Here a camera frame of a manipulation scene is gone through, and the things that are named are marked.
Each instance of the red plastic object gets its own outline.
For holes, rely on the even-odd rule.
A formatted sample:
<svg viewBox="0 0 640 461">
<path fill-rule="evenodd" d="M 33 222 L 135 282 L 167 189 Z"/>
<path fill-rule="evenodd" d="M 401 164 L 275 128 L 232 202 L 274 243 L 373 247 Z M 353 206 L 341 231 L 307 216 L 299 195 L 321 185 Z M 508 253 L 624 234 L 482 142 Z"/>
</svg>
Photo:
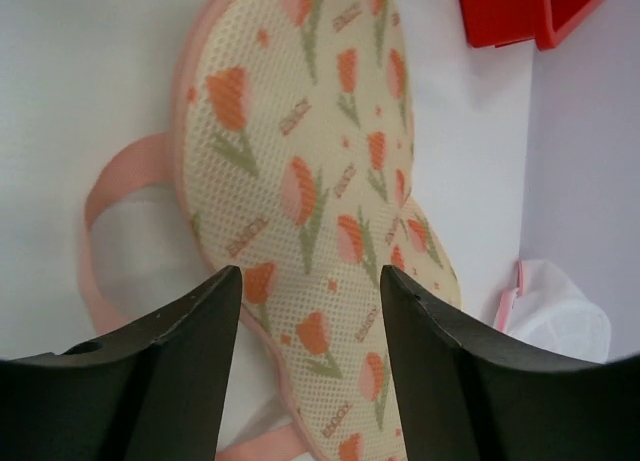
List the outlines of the red plastic object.
<svg viewBox="0 0 640 461">
<path fill-rule="evenodd" d="M 476 48 L 535 39 L 553 49 L 604 0 L 460 0 L 469 43 Z"/>
</svg>

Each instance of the light purple wall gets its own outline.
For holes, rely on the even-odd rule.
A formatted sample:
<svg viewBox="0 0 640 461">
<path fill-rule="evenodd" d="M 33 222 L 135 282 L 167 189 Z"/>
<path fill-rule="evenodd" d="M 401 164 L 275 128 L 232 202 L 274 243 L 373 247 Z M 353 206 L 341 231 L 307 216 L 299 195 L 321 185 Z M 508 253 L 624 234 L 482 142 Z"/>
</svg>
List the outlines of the light purple wall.
<svg viewBox="0 0 640 461">
<path fill-rule="evenodd" d="M 608 0 L 537 53 L 522 256 L 557 263 L 640 351 L 640 0 Z"/>
</svg>

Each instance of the pink fabric trim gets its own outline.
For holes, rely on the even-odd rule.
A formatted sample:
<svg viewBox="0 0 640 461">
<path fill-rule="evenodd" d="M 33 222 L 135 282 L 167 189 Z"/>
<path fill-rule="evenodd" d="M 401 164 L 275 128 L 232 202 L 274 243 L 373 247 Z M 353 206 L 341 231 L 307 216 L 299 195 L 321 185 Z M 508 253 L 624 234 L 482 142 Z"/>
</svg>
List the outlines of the pink fabric trim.
<svg viewBox="0 0 640 461">
<path fill-rule="evenodd" d="M 518 280 L 515 289 L 505 289 L 500 297 L 500 305 L 498 306 L 498 313 L 496 314 L 496 329 L 502 333 L 506 332 L 507 325 L 509 324 L 509 318 L 511 311 L 513 310 L 513 304 L 516 299 L 524 294 L 524 268 L 522 261 L 518 261 Z"/>
<path fill-rule="evenodd" d="M 171 182 L 163 134 L 143 138 L 120 151 L 102 170 L 84 206 L 78 282 L 93 325 L 102 335 L 130 320 L 107 301 L 96 280 L 91 259 L 91 226 L 110 206 L 145 186 Z"/>
<path fill-rule="evenodd" d="M 293 425 L 222 451 L 215 461 L 292 461 L 307 452 Z"/>
</svg>

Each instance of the tulip pattern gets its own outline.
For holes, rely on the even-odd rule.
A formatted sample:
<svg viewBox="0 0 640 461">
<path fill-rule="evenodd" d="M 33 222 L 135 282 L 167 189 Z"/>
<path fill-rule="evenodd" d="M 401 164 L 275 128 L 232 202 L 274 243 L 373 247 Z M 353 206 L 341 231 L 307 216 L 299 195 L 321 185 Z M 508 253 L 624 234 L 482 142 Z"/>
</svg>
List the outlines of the tulip pattern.
<svg viewBox="0 0 640 461">
<path fill-rule="evenodd" d="M 405 185 L 406 179 L 404 173 L 400 169 L 396 169 L 396 201 L 400 207 L 405 203 Z"/>
<path fill-rule="evenodd" d="M 374 403 L 374 412 L 380 431 L 384 429 L 384 411 L 387 405 L 390 378 L 389 358 L 386 357 L 383 362 L 377 353 L 368 353 L 360 369 L 358 385 L 362 397 Z"/>
<path fill-rule="evenodd" d="M 247 303 L 257 307 L 260 324 L 266 332 L 271 332 L 269 313 L 266 303 L 273 292 L 277 277 L 274 263 L 263 263 L 244 272 L 244 298 Z"/>
<path fill-rule="evenodd" d="M 391 264 L 404 271 L 404 256 L 402 256 L 400 246 L 393 248 L 393 252 L 391 253 Z"/>
<path fill-rule="evenodd" d="M 280 4 L 294 26 L 300 29 L 302 48 L 313 84 L 318 84 L 316 47 L 318 25 L 324 0 L 280 0 Z"/>
<path fill-rule="evenodd" d="M 402 55 L 395 49 L 389 53 L 389 64 L 387 65 L 387 85 L 391 95 L 398 100 L 400 107 L 400 117 L 407 130 L 407 66 Z"/>
<path fill-rule="evenodd" d="M 331 354 L 331 330 L 327 317 L 321 311 L 311 313 L 296 326 L 296 333 L 305 349 L 313 356 L 323 356 L 325 363 L 316 359 L 305 359 L 307 369 L 327 378 L 342 379 L 342 372 Z"/>
<path fill-rule="evenodd" d="M 218 124 L 225 130 L 213 133 L 213 148 L 233 165 L 257 177 L 258 165 L 246 131 L 251 108 L 247 71 L 239 66 L 218 71 L 207 77 L 206 84 Z"/>
<path fill-rule="evenodd" d="M 369 169 L 368 181 L 375 192 L 387 202 L 387 181 L 383 172 L 387 157 L 387 137 L 383 132 L 378 131 L 367 136 L 367 141 L 369 143 L 369 156 L 371 158 L 371 169 Z"/>
<path fill-rule="evenodd" d="M 361 208 L 358 210 L 358 219 L 347 214 L 338 217 L 337 234 L 340 258 L 345 263 L 362 266 L 376 289 L 380 289 L 378 261 L 371 229 L 369 221 L 364 221 Z"/>
<path fill-rule="evenodd" d="M 389 0 L 367 0 L 371 14 L 375 18 L 374 32 L 378 66 L 382 67 L 382 51 L 389 18 Z"/>
<path fill-rule="evenodd" d="M 348 439 L 340 443 L 338 454 L 340 461 L 360 461 L 364 450 L 364 442 L 361 434 L 351 435 Z"/>
<path fill-rule="evenodd" d="M 409 225 L 409 239 L 415 250 L 419 253 L 426 252 L 434 263 L 443 268 L 429 221 L 416 214 L 416 219 L 409 219 L 407 224 Z"/>
<path fill-rule="evenodd" d="M 338 107 L 356 126 L 360 127 L 358 108 L 354 91 L 358 80 L 358 52 L 347 49 L 338 55 L 338 74 L 342 93 L 338 98 Z"/>
<path fill-rule="evenodd" d="M 305 274 L 310 274 L 313 267 L 313 253 L 328 197 L 329 189 L 322 186 L 322 171 L 314 180 L 305 161 L 294 157 L 282 178 L 280 205 L 287 218 L 300 229 Z"/>
</svg>

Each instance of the hole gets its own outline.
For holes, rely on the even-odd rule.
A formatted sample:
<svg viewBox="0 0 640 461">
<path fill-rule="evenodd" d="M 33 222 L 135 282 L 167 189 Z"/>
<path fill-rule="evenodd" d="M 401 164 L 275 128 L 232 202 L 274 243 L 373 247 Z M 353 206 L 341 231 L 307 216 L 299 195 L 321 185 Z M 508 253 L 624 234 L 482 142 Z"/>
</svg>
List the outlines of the hole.
<svg viewBox="0 0 640 461">
<path fill-rule="evenodd" d="M 86 343 L 74 346 L 64 354 L 65 356 L 71 356 L 74 354 L 88 354 L 95 353 L 100 349 L 102 349 L 102 343 L 99 343 L 98 341 L 87 341 Z"/>
</svg>

